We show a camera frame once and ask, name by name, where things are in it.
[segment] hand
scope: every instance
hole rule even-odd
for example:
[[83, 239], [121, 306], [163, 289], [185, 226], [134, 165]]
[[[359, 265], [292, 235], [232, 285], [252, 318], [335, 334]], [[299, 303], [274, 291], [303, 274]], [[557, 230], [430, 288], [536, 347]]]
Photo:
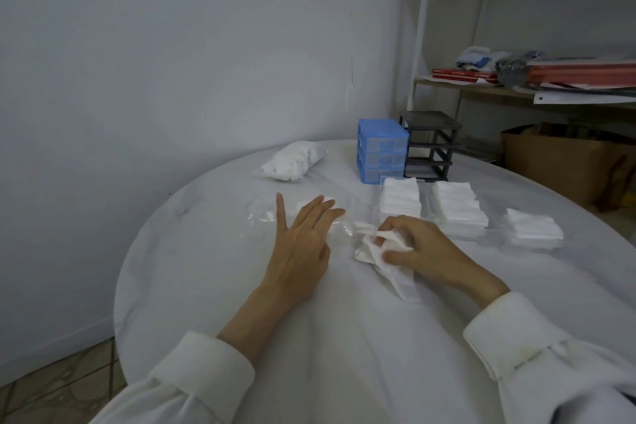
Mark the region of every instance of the hand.
[[444, 235], [435, 223], [413, 217], [389, 217], [379, 231], [402, 230], [412, 251], [385, 251], [384, 261], [413, 269], [431, 280], [466, 293], [481, 308], [509, 292], [497, 276], [477, 265]]
[[256, 364], [276, 324], [309, 297], [327, 271], [330, 249], [325, 243], [333, 220], [345, 210], [319, 196], [303, 207], [287, 228], [285, 205], [276, 194], [276, 241], [265, 277], [217, 336]]
[[334, 200], [313, 199], [287, 228], [282, 195], [276, 195], [276, 242], [262, 287], [274, 289], [290, 307], [305, 300], [327, 271], [330, 248], [325, 243], [333, 221], [345, 210], [330, 208]]

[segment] white tablecloth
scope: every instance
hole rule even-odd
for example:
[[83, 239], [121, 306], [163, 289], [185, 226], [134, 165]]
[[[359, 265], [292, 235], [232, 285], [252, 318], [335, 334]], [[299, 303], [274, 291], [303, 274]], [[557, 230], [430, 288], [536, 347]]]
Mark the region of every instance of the white tablecloth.
[[[264, 211], [281, 191], [293, 203], [320, 190], [363, 214], [377, 186], [363, 185], [355, 141], [329, 153], [299, 184], [250, 177], [275, 151], [209, 171], [182, 188], [141, 229], [123, 264], [115, 331], [123, 371], [137, 381], [186, 331], [215, 336], [262, 277], [271, 251]], [[552, 215], [568, 238], [554, 255], [459, 246], [525, 293], [556, 324], [636, 363], [636, 248], [551, 190], [493, 165], [453, 156], [451, 181], [519, 194], [527, 211]], [[235, 422], [497, 423], [496, 384], [462, 338], [477, 312], [462, 295], [423, 279], [423, 304], [401, 301], [346, 241], [310, 302], [279, 327]]]

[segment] white sleeve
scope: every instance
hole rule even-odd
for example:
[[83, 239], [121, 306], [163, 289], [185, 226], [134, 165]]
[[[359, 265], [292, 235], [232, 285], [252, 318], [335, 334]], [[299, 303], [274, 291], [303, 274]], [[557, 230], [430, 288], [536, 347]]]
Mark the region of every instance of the white sleeve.
[[636, 407], [619, 392], [636, 394], [636, 369], [570, 337], [520, 293], [491, 303], [464, 338], [497, 381], [508, 423], [549, 424], [558, 409], [559, 423], [636, 422]]
[[92, 424], [230, 424], [254, 368], [219, 339], [188, 332], [149, 377], [109, 402]]

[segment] brown cardboard box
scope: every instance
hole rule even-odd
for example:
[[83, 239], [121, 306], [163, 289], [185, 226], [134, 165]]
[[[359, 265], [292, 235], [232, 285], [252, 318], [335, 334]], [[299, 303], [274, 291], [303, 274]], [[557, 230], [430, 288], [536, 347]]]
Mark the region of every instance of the brown cardboard box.
[[574, 139], [567, 131], [547, 123], [503, 131], [500, 166], [582, 206], [617, 207], [636, 168], [636, 139], [608, 131]]

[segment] blue plastic drawer organizer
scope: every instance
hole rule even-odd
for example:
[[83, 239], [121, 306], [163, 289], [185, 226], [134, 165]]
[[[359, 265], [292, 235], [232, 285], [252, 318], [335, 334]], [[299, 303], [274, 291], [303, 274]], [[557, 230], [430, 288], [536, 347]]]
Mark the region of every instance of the blue plastic drawer organizer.
[[357, 167], [362, 183], [401, 177], [406, 163], [408, 131], [392, 119], [361, 119], [357, 133]]

